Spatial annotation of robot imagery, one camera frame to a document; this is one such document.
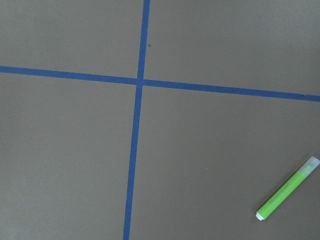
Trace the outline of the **green highlighter pen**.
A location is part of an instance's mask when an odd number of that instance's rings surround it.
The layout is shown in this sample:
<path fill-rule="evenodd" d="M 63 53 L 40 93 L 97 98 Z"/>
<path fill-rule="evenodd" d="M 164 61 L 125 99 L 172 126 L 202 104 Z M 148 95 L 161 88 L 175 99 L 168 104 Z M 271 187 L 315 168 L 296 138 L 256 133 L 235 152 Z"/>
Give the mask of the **green highlighter pen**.
<path fill-rule="evenodd" d="M 310 157 L 257 211 L 259 221 L 266 220 L 289 195 L 320 165 L 320 160 Z"/>

